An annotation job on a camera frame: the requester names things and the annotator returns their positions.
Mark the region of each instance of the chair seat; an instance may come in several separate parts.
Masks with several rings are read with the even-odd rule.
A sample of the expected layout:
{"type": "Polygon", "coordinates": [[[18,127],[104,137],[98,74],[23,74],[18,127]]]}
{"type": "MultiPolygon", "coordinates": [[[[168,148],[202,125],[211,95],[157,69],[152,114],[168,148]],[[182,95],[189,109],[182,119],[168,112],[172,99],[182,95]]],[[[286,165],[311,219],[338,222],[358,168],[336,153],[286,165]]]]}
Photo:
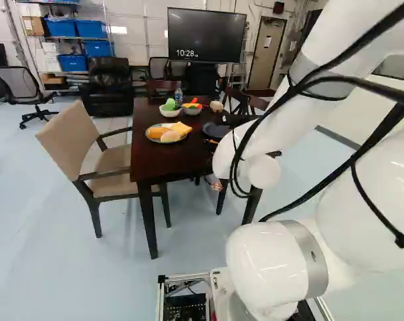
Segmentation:
{"type": "MultiPolygon", "coordinates": [[[[106,149],[102,152],[95,166],[95,172],[114,171],[123,167],[130,167],[131,146],[131,144],[126,144],[106,149]]],[[[103,179],[92,179],[89,182],[89,187],[94,192],[95,198],[138,194],[138,187],[136,183],[130,181],[128,173],[104,177],[103,179]]],[[[159,191],[159,186],[153,185],[152,191],[159,191]]]]}

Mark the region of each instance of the white plate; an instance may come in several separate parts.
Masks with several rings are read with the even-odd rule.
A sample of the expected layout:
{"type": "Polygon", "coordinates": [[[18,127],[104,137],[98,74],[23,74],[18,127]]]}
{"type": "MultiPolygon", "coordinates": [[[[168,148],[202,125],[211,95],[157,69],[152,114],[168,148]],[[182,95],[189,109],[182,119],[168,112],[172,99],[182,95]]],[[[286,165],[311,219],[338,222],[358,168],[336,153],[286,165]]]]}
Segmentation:
{"type": "MultiPolygon", "coordinates": [[[[150,137],[148,137],[148,135],[147,135],[148,130],[149,130],[150,128],[153,128],[153,127],[171,128],[173,124],[174,124],[174,123],[172,123],[172,124],[171,124],[171,123],[161,123],[161,124],[152,125],[152,126],[150,126],[150,127],[148,127],[148,128],[146,129],[145,135],[146,135],[146,137],[147,137],[149,140],[151,140],[152,142],[157,142],[157,143],[159,143],[159,144],[173,144],[173,143],[175,143],[175,142],[161,142],[160,139],[157,139],[157,138],[150,138],[150,137]]],[[[188,135],[188,134],[184,135],[183,137],[181,137],[181,138],[180,138],[179,140],[177,140],[176,142],[181,142],[184,138],[187,137],[187,135],[188,135]]]]}

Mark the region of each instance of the gray door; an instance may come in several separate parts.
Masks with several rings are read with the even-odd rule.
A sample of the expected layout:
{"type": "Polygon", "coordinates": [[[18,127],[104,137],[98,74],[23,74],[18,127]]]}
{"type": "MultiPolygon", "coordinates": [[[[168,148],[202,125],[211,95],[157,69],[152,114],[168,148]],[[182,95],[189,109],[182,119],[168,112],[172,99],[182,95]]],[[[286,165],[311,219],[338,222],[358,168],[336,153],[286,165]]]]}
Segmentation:
{"type": "Polygon", "coordinates": [[[281,46],[285,22],[280,19],[262,17],[260,30],[253,58],[248,88],[269,88],[276,57],[281,46]]]}

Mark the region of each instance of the black leather armchair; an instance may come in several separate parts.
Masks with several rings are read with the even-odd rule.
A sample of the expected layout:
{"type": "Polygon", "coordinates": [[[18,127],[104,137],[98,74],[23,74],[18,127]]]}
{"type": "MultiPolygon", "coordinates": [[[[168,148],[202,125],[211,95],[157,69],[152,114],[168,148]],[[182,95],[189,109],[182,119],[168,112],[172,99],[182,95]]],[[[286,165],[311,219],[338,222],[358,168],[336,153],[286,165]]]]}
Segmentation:
{"type": "Polygon", "coordinates": [[[134,88],[131,67],[126,58],[90,58],[89,77],[89,84],[79,86],[89,115],[114,117],[132,114],[134,88]]]}

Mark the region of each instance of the plate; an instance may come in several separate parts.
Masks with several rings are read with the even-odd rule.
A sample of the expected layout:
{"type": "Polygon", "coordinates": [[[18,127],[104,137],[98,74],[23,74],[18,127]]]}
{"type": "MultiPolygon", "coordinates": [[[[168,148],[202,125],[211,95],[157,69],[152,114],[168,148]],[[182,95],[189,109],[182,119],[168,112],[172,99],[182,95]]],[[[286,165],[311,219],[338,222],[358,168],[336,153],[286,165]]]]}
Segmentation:
{"type": "Polygon", "coordinates": [[[177,140],[176,142],[161,142],[160,139],[149,138],[149,137],[147,136],[147,132],[148,132],[148,130],[149,130],[150,128],[154,128],[154,127],[171,128],[171,126],[172,126],[173,124],[174,124],[174,123],[170,124],[170,123],[167,123],[167,122],[166,122],[166,123],[161,123],[161,124],[152,125],[152,126],[150,126],[150,127],[148,127],[148,128],[146,129],[146,132],[145,132],[144,135],[145,135],[149,140],[151,140],[152,142],[157,142],[158,144],[174,144],[174,143],[176,143],[176,142],[181,142],[184,138],[187,137],[188,134],[184,135],[183,137],[181,137],[181,138],[180,138],[179,140],[177,140]]]}
{"type": "Polygon", "coordinates": [[[213,122],[207,122],[202,126],[202,132],[209,138],[221,140],[230,131],[226,125],[216,125],[213,122]]]}

